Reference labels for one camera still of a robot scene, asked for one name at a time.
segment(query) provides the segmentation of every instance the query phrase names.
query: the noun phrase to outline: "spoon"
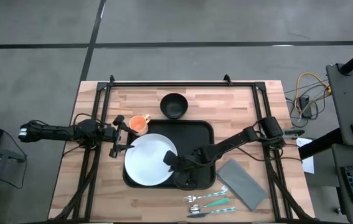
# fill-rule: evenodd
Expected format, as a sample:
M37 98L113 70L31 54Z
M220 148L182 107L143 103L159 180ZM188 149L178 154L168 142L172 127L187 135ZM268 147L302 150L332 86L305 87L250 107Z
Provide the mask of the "spoon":
M214 202L211 202L207 205L204 205L204 206L200 206L200 205L193 205L190 207L190 213L191 214L198 214L201 212L201 208L207 208L207 207L212 207L212 206L216 206L216 205L222 205L222 204L225 204L225 203L229 203L230 199L227 197L227 198L222 198L220 200L217 200L217 201L214 201Z

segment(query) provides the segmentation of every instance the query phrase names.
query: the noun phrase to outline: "wooden table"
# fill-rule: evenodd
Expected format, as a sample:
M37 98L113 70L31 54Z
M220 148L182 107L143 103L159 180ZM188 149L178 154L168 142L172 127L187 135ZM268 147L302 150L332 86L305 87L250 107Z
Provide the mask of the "wooden table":
M270 102L271 113L283 129L291 128L288 108L280 81L265 81ZM81 82L75 104L74 114L91 114L97 82ZM256 120L252 89L248 87L113 87L110 93L107 123L116 115L125 116L125 122L136 114L150 114L152 119L166 119L159 109L159 102L168 93L181 93L188 102L189 109L183 119L205 120L214 128L215 143L218 143L252 125ZM265 115L263 101L261 111ZM126 142L126 133L121 143ZM77 146L67 143L65 150ZM219 180L207 190L186 192L177 189L137 189L128 187L122 178L124 152L116 159L110 158L112 143L103 143L97 173L95 196L93 199L91 222L254 222L274 221L270 195L250 212L244 204L229 191L230 203L216 209L236 207L236 212L209 215L205 218L186 218L190 205L183 204L186 195L203 195L220 191ZM259 143L246 144L243 147L253 156L262 159L263 151ZM299 158L295 146L284 148L284 155ZM83 149L67 154L61 163L59 177L55 186L49 218L55 217L64 208L75 193L82 165ZM238 150L225 154L216 162L217 168L229 159L238 161L247 172L269 192L268 178L264 162L257 162ZM314 216L308 186L299 161L283 159L283 168L288 190L306 213ZM278 192L278 203L281 216L284 216L283 199ZM201 200L200 204L211 202L216 198ZM84 211L86 195L82 199L81 211Z

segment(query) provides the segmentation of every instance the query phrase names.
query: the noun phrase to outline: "black cable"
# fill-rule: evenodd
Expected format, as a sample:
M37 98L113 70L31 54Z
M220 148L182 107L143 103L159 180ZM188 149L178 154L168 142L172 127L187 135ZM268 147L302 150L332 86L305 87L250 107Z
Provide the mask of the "black cable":
M71 152L71 151L74 151L74 150L78 149L78 148L81 147L81 146L82 146L82 145L79 145L79 146L77 146L77 147L74 147L74 148L68 150L67 152L63 153L63 156L65 156L67 153L69 153L69 152Z
M45 123L45 122L43 122L43 121L41 121L41 120L32 120L32 121L35 121L36 123L41 123L41 124L43 124L43 125L48 125L47 123Z
M311 89L313 89L313 88L316 88L316 87L318 87L318 86L314 86L314 87L312 87L312 88L306 90L300 97L302 97L302 96L303 96L305 93L307 93L309 90L311 90ZM296 128L303 128L303 127L305 127L305 126L309 123L309 119L311 119L311 120L317 119L318 116L319 116L319 114L322 113L322 112L326 109L326 97L327 97L327 96L326 96L326 92L328 91L329 87L330 87L330 86L328 85L328 86L324 89L324 92L323 92L323 109L322 109L321 111L319 111L318 104L317 104L315 101L313 101L313 103L314 103L314 105L315 105L315 107L316 107L316 113L313 114L314 118L297 118L297 117L292 117L291 115L292 115L292 113L293 113L293 111L294 111L294 101L286 97L287 103L292 103L292 104L293 104L293 107L292 107L292 109L291 109L290 112L289 112L290 118L294 118L294 119L303 119L303 120L306 121L303 125L300 126L300 125L298 125L298 124L294 124L293 121L291 120L291 124L292 124L294 127L296 127Z
M307 94L307 92L313 90L314 88L320 87L320 86L324 86L324 85L323 85L323 84L320 84L320 85L315 85L315 86L312 86L311 88L308 88L305 92L303 92L303 93L301 94L301 96L298 97L298 99L301 98L302 96L304 96L305 94Z
M316 85L316 84L318 84L318 83L325 82L325 81L328 81L328 79L321 80L321 81L312 83L312 84L310 84L310 85L302 86L302 87L296 88L296 89L294 89L294 90L286 91L286 92L284 92L284 94L286 94L286 93L291 93L292 91L300 90L300 89L302 89L302 88L306 88L306 87L309 87L309 86L313 86L313 85Z
M296 147L300 148L300 146L298 146L297 144L291 144L291 143L286 143L286 146L296 146Z
M244 149L242 149L242 148L240 148L240 147L238 147L238 146L234 146L233 144L229 144L229 145L231 145L231 146L233 146L234 148L236 148L236 149L238 149L238 150L244 152L247 156L251 157L251 158L252 158L253 160L255 160L255 161L258 161L258 162L265 162L265 161L266 161L266 160L264 160L264 159L257 159L257 158L255 158L255 157L253 157L253 156L252 156L251 154L249 154L247 151L245 151ZM278 160L278 159L294 159L294 160L297 160L297 161L302 162L301 159L297 159L297 158L293 158L293 157L282 157L283 153L284 153L284 150L281 149L281 154L280 154L280 156L277 157L277 158L270 157L270 160L271 160L271 161L275 161L275 160Z
M75 115L74 121L73 121L73 123L72 123L73 125L75 125L75 123L77 122L77 117L79 117L79 116L81 116L81 115L88 116L88 117L90 117L90 118L92 118L92 119L95 119L95 120L98 121L100 124L104 124L104 123L102 123L102 121L100 121L99 119L93 117L93 116L90 115L90 114L87 114L87 113L79 113L79 114Z
M26 166L24 167L24 172L23 172L23 175L22 175L22 180L21 180L21 186L20 187L16 186L13 183L10 183L7 180L2 179L2 178L0 178L0 181L5 182L5 183L17 188L17 189L21 189L24 186L24 178L26 177L26 171L27 171L27 165L28 165L27 154L25 154L25 152L21 149L21 147L17 144L17 142L14 140L14 138L7 131L4 130L3 132L5 134L7 134L12 139L12 141L17 146L17 148L19 148L19 150L22 152L22 154L24 155L24 159L26 161Z

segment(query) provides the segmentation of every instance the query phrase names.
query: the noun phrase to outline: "yellow cable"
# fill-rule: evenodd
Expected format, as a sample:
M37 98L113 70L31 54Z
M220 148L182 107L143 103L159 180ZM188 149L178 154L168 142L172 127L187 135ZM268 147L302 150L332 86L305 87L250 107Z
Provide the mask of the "yellow cable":
M298 97L299 97L299 96L298 96L298 95L299 95L299 83L300 83L300 81L301 81L301 78L302 78L303 76L305 76L305 75L311 75L311 76L313 76L314 78L317 78L317 79L319 80L319 82L321 82L321 83L327 88L327 96L331 95L331 88L330 88L330 86L329 86L327 83L325 83L324 81L322 81L316 74L311 73L311 72L304 72L304 73L302 73L302 74L298 77L298 79L297 79L297 81L296 81L296 92L295 92L295 99L294 99L294 107L295 107L295 109L296 109L298 112L301 112L300 108L299 108L298 105L297 105L297 103L298 103Z

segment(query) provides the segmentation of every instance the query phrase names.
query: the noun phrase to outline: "black tray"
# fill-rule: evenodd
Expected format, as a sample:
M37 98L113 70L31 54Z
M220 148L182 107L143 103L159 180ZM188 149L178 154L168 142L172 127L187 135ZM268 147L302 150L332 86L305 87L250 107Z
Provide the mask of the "black tray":
M206 121L186 120L155 120L149 123L148 133L162 134L169 138L175 145L178 155L188 155L193 149L214 143L214 129ZM127 144L131 144L137 136L128 134ZM143 186L133 181L123 168L122 173L125 183L130 187L155 188L155 189L176 189L177 187L171 175L163 183L155 186ZM199 169L197 189L207 189L215 182L215 164L210 167Z

